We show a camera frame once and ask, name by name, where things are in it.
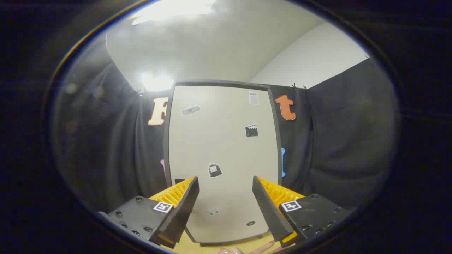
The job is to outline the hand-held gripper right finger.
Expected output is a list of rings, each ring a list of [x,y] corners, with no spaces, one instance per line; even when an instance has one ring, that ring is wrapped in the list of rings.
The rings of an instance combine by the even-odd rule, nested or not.
[[[258,176],[253,177],[252,191],[273,239],[281,247],[319,244],[355,213],[355,209],[346,209],[319,194],[304,196]]]

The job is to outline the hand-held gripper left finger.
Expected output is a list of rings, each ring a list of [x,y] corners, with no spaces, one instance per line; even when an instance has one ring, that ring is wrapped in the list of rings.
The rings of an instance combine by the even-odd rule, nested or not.
[[[199,194],[197,177],[146,198],[135,196],[109,213],[104,222],[144,249],[174,249],[179,243]]]

